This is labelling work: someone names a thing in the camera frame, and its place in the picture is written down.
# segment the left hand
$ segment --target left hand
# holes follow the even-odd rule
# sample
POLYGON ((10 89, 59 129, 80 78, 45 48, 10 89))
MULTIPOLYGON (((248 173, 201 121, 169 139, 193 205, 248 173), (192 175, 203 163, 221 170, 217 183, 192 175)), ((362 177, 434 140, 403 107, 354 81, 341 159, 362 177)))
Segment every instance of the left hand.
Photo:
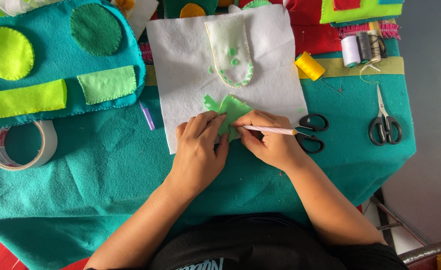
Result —
POLYGON ((194 199, 224 168, 229 134, 222 135, 215 152, 214 140, 225 118, 210 110, 176 128, 177 153, 164 183, 184 198, 194 199))

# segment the dark green felt circle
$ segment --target dark green felt circle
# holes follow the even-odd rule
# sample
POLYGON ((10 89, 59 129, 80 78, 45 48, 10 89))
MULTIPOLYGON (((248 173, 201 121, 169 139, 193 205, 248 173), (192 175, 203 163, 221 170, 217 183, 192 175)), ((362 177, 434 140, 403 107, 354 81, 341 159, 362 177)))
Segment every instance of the dark green felt circle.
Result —
POLYGON ((99 4, 85 4, 72 11, 72 37, 86 52, 108 56, 117 51, 122 32, 117 19, 99 4))

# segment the yellow-green felt circle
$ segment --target yellow-green felt circle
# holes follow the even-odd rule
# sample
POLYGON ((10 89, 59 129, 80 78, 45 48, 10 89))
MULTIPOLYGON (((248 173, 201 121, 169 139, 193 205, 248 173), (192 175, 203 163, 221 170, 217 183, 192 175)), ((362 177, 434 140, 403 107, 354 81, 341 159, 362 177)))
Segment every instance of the yellow-green felt circle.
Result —
POLYGON ((0 26, 0 78, 22 79, 34 66, 34 50, 30 41, 12 28, 0 26))

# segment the black shirt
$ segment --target black shirt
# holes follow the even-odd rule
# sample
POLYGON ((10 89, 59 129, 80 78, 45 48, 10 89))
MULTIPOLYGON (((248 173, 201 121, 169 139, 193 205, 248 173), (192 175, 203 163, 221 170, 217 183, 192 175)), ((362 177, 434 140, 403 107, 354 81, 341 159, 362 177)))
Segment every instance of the black shirt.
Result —
POLYGON ((325 247, 280 214, 216 217, 164 245, 151 270, 407 270, 384 244, 325 247))

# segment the right hand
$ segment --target right hand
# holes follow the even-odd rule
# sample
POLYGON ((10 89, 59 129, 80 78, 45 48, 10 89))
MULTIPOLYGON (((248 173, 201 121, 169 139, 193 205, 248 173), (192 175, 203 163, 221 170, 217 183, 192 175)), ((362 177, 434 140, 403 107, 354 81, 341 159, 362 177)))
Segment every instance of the right hand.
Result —
POLYGON ((292 128, 287 117, 254 109, 237 119, 232 126, 237 127, 241 134, 242 144, 263 162, 285 172, 304 164, 307 155, 294 136, 263 131, 264 138, 259 140, 249 130, 241 127, 243 125, 292 128))

